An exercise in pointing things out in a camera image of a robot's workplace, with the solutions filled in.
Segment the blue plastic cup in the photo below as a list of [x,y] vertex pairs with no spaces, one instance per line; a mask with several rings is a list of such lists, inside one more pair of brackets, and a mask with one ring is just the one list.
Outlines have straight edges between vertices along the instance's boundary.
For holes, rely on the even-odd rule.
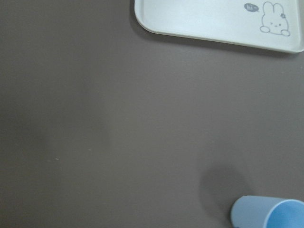
[[230,212],[234,228],[302,228],[304,203],[295,199],[243,196]]

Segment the cream rabbit tray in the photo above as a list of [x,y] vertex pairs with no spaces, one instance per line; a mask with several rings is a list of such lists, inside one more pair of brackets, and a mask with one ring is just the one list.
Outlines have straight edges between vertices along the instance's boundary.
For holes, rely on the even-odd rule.
[[155,34],[286,53],[304,49],[301,0],[136,0],[134,13]]

